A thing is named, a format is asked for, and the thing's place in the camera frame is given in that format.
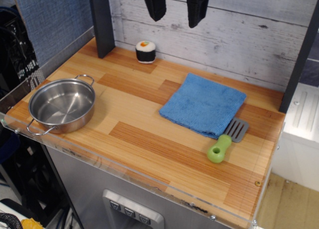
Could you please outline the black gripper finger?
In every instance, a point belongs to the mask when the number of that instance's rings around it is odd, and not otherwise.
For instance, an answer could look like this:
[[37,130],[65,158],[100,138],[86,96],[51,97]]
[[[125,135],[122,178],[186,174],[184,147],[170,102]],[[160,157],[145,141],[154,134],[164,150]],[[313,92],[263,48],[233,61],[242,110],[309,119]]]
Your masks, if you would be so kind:
[[159,21],[166,13],[165,0],[144,0],[151,18]]
[[194,28],[205,18],[209,0],[186,0],[186,2],[189,27]]

